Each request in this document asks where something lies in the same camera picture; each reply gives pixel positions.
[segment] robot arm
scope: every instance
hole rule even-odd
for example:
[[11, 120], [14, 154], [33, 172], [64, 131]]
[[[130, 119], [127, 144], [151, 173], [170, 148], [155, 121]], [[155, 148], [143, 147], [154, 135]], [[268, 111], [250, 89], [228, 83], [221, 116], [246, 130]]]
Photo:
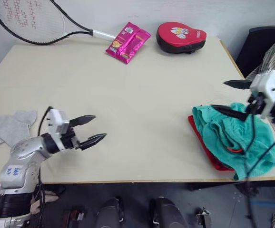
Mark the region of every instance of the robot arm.
[[30, 221], [30, 202], [38, 184], [41, 163], [57, 152], [67, 149], [85, 150], [107, 134], [97, 134], [80, 142], [73, 127], [95, 118], [85, 115], [68, 121], [65, 114], [56, 109], [49, 111], [49, 133], [16, 144], [9, 161], [3, 166], [0, 183], [0, 228], [25, 227]]

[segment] pink snack bag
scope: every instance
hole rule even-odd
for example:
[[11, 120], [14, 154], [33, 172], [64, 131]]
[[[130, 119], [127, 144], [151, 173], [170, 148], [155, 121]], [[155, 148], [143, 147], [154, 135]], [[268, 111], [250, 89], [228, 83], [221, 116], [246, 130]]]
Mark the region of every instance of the pink snack bag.
[[128, 22], [106, 52], [127, 64], [149, 37], [148, 32]]

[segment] racket handle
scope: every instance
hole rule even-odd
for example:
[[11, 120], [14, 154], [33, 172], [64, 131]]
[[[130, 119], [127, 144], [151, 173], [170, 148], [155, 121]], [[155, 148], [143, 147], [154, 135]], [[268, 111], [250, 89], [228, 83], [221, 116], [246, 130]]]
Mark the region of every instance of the racket handle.
[[105, 40], [111, 41], [111, 42], [116, 38], [113, 35], [110, 35], [108, 33], [101, 32], [101, 31], [97, 31], [97, 30], [93, 30], [93, 35], [92, 36], [100, 38], [100, 39], [105, 39]]

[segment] teal towel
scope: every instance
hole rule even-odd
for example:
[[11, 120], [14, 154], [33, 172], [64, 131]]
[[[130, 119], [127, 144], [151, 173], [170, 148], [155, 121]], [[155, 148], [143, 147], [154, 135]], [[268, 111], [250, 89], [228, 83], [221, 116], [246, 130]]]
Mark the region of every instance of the teal towel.
[[[233, 103], [233, 110], [244, 112], [244, 104]], [[249, 116], [245, 122], [228, 117], [211, 106], [193, 108], [193, 117], [196, 128], [201, 134], [206, 147], [224, 164], [232, 167], [236, 174], [234, 180], [246, 177], [244, 158], [242, 154], [232, 153], [228, 148], [238, 150], [246, 149], [252, 140], [252, 118]], [[256, 137], [253, 145], [247, 152], [247, 166], [250, 169], [258, 158], [274, 143], [273, 134], [268, 124], [255, 116]], [[275, 146], [259, 162], [252, 171], [251, 177], [265, 174], [275, 167]]]

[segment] table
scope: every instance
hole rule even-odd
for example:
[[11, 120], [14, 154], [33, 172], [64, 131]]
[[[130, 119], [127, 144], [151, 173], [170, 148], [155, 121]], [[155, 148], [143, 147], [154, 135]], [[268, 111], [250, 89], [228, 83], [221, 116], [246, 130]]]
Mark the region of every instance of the table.
[[[69, 119], [97, 116], [76, 127], [81, 140], [108, 133], [88, 150], [46, 160], [43, 182], [233, 181], [233, 172], [212, 167], [187, 121], [193, 106], [249, 97], [222, 84], [241, 76], [221, 41], [208, 37], [196, 53], [172, 55], [150, 39], [128, 65], [105, 54], [108, 45], [96, 38], [19, 42], [0, 64], [0, 115], [36, 110], [32, 136], [49, 105]], [[9, 151], [0, 145], [0, 170]], [[275, 168], [253, 180], [275, 180]]]

